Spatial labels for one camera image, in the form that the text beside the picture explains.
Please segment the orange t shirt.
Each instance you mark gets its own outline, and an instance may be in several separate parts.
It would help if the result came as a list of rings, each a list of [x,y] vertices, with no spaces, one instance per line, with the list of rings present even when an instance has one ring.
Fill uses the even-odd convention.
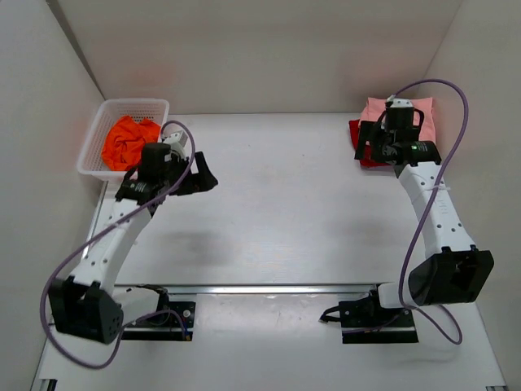
[[[155,143],[160,136],[160,126],[148,118],[136,122],[131,116],[123,116],[109,130],[101,157],[112,171],[128,171],[141,161],[142,149],[147,143]]]

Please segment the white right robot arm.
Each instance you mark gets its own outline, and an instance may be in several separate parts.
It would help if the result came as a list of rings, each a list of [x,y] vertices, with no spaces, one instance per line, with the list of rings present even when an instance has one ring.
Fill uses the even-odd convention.
[[[408,99],[392,99],[377,121],[361,123],[356,159],[369,148],[372,160],[393,168],[418,219],[414,238],[422,238],[425,248],[423,262],[404,269],[397,282],[380,285],[378,298],[366,304],[366,319],[379,327],[394,309],[476,301],[494,266],[491,252],[477,248],[453,206],[436,145],[419,138],[424,118]]]

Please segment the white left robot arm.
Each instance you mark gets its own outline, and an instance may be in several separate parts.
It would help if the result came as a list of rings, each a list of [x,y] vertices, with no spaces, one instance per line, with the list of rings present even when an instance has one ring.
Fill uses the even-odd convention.
[[[48,298],[55,329],[108,345],[127,323],[147,318],[161,324],[170,314],[165,289],[150,284],[115,291],[115,282],[137,237],[167,196],[212,190],[218,184],[202,152],[181,158],[167,143],[148,143],[115,195],[104,226],[85,259],[65,278],[55,278]]]

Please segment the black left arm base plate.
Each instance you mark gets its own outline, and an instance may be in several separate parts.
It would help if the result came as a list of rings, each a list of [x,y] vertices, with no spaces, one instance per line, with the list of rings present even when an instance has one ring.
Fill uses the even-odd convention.
[[[192,340],[194,295],[171,293],[159,285],[141,284],[115,290],[112,298],[123,311],[123,340]]]

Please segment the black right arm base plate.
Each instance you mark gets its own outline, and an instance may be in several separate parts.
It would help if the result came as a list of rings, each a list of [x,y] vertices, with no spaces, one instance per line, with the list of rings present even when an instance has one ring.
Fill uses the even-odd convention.
[[[418,343],[412,313],[403,309],[384,309],[373,297],[340,301],[325,310],[319,321],[340,323],[344,345]]]

